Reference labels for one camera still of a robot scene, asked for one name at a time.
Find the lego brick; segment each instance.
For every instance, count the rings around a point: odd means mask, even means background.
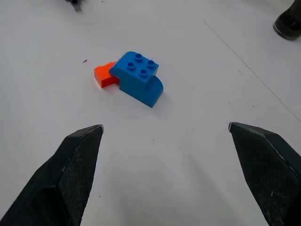
[[[139,53],[127,52],[109,70],[120,79],[119,89],[153,107],[163,92],[163,84],[156,77],[159,65]]]
[[[119,79],[109,74],[109,69],[114,66],[115,62],[109,62],[106,65],[98,66],[94,69],[94,76],[101,88],[111,84],[119,84]]]

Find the white floor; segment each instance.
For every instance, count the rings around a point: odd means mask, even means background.
[[[285,0],[3,0],[0,215],[63,138],[103,124],[83,226],[267,225],[228,132],[238,121],[301,153],[301,41],[272,30]],[[160,65],[149,108],[93,69]]]

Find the black object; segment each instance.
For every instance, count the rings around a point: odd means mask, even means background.
[[[294,40],[301,35],[301,0],[295,0],[291,7],[274,23],[274,31],[282,38]]]
[[[103,126],[67,136],[32,176],[0,226],[79,226],[96,166]]]
[[[276,133],[229,124],[246,182],[270,226],[301,225],[301,157]]]

